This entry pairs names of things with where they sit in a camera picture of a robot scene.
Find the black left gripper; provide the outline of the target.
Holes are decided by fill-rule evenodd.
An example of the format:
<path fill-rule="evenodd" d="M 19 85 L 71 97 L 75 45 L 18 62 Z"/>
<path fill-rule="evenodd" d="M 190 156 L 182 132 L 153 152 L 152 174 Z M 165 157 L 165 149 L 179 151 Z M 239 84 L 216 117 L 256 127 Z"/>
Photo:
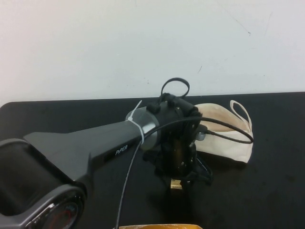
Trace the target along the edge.
<path fill-rule="evenodd" d="M 198 135 L 197 120 L 176 120 L 162 127 L 164 139 L 161 143 L 160 167 L 163 184 L 171 192 L 171 179 L 181 179 L 183 190 L 190 190 L 192 181 L 188 178 L 196 166 L 195 139 Z"/>

